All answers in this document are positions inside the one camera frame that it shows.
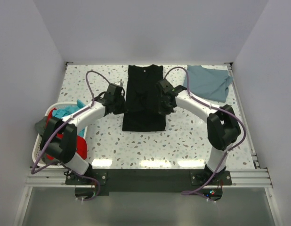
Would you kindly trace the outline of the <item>black t-shirt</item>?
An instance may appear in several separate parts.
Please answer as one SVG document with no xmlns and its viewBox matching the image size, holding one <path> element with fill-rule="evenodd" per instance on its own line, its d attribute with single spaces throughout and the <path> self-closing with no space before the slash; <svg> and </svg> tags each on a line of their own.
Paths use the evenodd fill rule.
<svg viewBox="0 0 291 226">
<path fill-rule="evenodd" d="M 164 131 L 166 117 L 158 113 L 156 83 L 163 79 L 163 66 L 128 66 L 126 107 L 122 130 L 129 132 Z"/>
</svg>

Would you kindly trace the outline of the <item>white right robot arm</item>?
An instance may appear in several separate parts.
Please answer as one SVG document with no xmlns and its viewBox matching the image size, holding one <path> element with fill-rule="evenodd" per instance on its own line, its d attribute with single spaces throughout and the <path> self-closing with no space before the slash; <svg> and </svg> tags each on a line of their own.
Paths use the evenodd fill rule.
<svg viewBox="0 0 291 226">
<path fill-rule="evenodd" d="M 205 167 L 219 173 L 226 167 L 227 152 L 241 134 L 238 118 L 231 106 L 213 105 L 192 96 L 186 87 L 173 87 L 166 79 L 156 83 L 158 90 L 158 114 L 169 115 L 174 108 L 187 110 L 207 124 L 207 137 L 212 148 Z"/>
</svg>

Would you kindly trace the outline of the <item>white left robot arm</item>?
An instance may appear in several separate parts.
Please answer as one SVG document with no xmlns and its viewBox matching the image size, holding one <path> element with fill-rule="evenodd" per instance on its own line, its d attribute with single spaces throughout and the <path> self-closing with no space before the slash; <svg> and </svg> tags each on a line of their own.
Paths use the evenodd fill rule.
<svg viewBox="0 0 291 226">
<path fill-rule="evenodd" d="M 93 97 L 91 103 L 63 118 L 51 117 L 45 127 L 40 144 L 41 153 L 35 163 L 47 154 L 72 172 L 93 177 L 92 166 L 76 151 L 78 133 L 93 121 L 108 114 L 122 114 L 125 108 L 122 85 L 110 83 L 105 92 Z"/>
</svg>

